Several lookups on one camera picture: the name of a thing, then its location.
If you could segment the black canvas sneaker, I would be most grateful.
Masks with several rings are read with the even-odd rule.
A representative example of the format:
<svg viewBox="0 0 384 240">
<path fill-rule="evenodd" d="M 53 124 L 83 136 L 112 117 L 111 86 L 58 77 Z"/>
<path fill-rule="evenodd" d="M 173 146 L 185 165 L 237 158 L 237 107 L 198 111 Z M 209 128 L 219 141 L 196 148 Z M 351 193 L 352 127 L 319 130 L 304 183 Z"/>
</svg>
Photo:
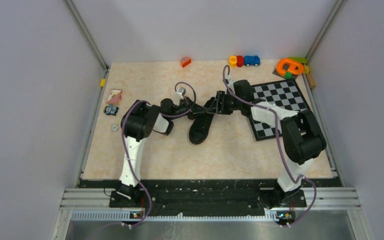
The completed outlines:
<svg viewBox="0 0 384 240">
<path fill-rule="evenodd" d="M 188 139 L 192 144 L 199 145 L 207 139 L 214 116 L 214 114 L 206 113 L 193 120 L 188 131 Z"/>
</svg>

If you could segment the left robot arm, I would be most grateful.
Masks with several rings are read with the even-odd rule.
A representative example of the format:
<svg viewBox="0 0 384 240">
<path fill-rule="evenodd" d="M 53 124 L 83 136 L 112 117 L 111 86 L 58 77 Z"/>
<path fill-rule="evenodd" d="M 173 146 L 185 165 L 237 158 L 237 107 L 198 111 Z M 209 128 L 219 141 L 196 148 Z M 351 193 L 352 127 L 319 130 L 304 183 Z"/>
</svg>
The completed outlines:
<svg viewBox="0 0 384 240">
<path fill-rule="evenodd" d="M 140 202 L 138 181 L 142 152 L 146 139 L 152 132 L 169 135 L 174 127 L 172 120 L 186 116 L 193 120 L 188 132 L 188 139 L 194 145 L 203 143 L 208 137 L 214 115 L 207 113 L 215 98 L 210 98 L 203 106 L 185 97 L 174 104 L 170 98 L 160 102 L 160 106 L 149 105 L 137 100 L 121 120 L 123 144 L 125 146 L 122 173 L 119 178 L 120 188 L 117 194 L 129 207 Z"/>
</svg>

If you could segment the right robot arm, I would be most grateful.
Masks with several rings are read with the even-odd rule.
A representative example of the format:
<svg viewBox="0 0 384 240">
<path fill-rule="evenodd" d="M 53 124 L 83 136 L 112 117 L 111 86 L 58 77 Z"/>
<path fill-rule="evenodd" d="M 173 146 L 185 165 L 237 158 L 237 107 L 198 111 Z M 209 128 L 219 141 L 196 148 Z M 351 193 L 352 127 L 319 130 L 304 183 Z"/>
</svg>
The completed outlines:
<svg viewBox="0 0 384 240">
<path fill-rule="evenodd" d="M 240 111 L 248 119 L 274 128 L 284 172 L 277 178 L 273 200 L 279 206 L 287 206 L 309 166 L 327 147 L 315 115 L 309 109 L 289 110 L 263 99 L 255 99 L 247 80 L 223 82 L 226 90 L 217 91 L 205 104 L 206 112 L 230 115 Z"/>
</svg>

